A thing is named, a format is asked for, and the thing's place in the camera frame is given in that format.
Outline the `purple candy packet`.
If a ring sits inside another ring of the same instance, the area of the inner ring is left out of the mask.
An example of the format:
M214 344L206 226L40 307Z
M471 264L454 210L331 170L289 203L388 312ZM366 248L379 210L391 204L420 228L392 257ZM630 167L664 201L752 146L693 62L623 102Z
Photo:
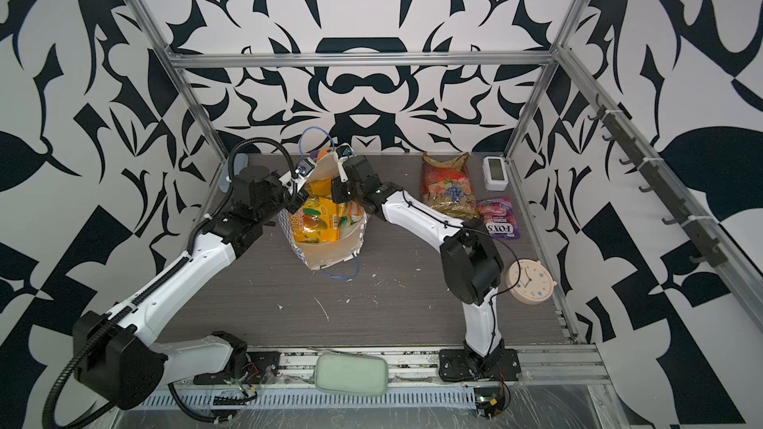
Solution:
M481 200L477 202L477 209L491 236L505 240L518 240L521 237L510 198Z

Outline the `white digital thermometer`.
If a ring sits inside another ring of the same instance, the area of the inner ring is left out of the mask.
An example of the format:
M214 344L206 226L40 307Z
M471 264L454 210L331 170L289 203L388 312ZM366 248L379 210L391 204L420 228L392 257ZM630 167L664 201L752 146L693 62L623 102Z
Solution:
M509 186L506 161L498 156L486 156L483 159L484 186L490 192L504 192Z

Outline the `yellow snack packet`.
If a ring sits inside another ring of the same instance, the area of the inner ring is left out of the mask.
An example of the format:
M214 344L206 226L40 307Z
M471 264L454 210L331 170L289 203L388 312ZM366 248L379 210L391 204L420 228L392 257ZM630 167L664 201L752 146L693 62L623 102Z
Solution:
M298 243L322 244L339 242L359 224L363 211L357 202L336 204L332 201L331 179L306 185L308 199L290 217L290 228Z

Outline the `wall hook rail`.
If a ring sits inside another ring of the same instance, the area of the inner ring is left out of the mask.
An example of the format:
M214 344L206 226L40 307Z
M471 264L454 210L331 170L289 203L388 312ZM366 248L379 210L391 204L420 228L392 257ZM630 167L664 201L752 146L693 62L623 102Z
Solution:
M728 262L721 247L718 232L713 229L715 220L689 198L689 191L680 183L666 161L645 140L621 109L612 109L595 98L595 114L592 121L599 121L609 132L604 140L615 142L626 157L620 163L635 169L645 180L640 192L655 194L670 214L663 218L666 226L679 226L687 235L699 256L692 256L693 263L707 263L718 268Z

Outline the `red fruit candy bag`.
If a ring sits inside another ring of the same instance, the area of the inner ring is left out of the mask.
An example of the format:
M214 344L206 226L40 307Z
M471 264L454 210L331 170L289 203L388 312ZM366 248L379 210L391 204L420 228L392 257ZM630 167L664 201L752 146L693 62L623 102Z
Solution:
M469 153L464 153L441 161L424 153L421 202L452 218L478 218L479 211L467 167L469 157Z

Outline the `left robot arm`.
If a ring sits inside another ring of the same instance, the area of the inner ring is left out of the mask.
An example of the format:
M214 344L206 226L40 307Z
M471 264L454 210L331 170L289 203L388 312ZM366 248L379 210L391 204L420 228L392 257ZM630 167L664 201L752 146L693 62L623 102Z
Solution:
M105 400L101 408L71 422L83 428L111 409L143 403L157 387L198 373L236 375L244 364L244 343L225 332L204 339L161 345L159 336L172 318L215 275L258 240L279 213L296 212L315 169L305 156L294 162L270 138L238 143L227 161L228 188L218 206L192 229L180 256L148 284L109 311L89 312L74 328L73 357L53 383L42 425L55 428L56 408L69 379Z

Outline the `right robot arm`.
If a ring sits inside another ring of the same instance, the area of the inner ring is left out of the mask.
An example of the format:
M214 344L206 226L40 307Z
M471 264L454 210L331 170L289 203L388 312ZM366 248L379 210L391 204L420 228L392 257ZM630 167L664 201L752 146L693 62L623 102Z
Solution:
M462 304L465 337L461 349L438 354L438 375L446 383L517 381L522 372L498 325L497 297L505 264L480 218L459 220L437 212L401 186L383 182L367 158L339 161L332 181L338 202L356 201L367 214L407 230L437 250L450 293Z

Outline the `beige round clock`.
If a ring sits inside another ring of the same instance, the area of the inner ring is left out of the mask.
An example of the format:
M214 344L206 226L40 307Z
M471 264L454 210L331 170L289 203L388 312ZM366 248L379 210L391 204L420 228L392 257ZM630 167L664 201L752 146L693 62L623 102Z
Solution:
M526 305L540 305L552 298L558 282L539 261L520 259L509 268L506 282L510 294Z

